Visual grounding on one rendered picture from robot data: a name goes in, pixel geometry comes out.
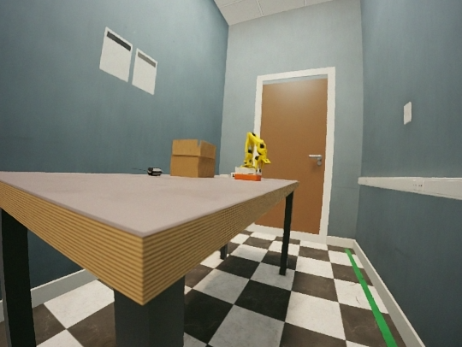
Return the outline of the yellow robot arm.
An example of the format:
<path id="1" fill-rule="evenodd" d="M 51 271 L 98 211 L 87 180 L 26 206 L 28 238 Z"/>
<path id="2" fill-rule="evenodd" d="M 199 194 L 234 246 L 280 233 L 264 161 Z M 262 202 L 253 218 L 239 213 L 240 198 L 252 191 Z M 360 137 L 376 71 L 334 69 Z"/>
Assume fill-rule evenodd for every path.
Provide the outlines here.
<path id="1" fill-rule="evenodd" d="M 254 138 L 254 136 L 256 138 Z M 253 161 L 253 153 L 254 153 L 254 145 L 257 146 L 257 153 L 259 155 L 267 156 L 267 150 L 265 148 L 265 144 L 263 140 L 259 140 L 259 136 L 256 133 L 251 134 L 250 132 L 247 133 L 247 139 L 246 139 L 246 159 L 244 160 L 245 166 L 240 166 L 241 168 L 255 168 L 252 165 Z M 251 146 L 251 150 L 248 150 L 249 146 Z M 262 149 L 260 149 L 262 148 Z M 248 158 L 247 158 L 248 157 Z"/>

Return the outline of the orange digital multimeter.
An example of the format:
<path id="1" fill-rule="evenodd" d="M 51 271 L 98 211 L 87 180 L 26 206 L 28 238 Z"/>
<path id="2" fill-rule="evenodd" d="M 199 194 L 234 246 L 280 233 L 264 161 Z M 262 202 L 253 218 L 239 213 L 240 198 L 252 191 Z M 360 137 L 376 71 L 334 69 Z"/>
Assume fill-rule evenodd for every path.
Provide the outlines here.
<path id="1" fill-rule="evenodd" d="M 257 174 L 253 174 L 253 173 L 249 173 L 249 174 L 235 173 L 234 179 L 261 181 L 261 175 L 258 175 L 258 176 L 256 175 Z"/>

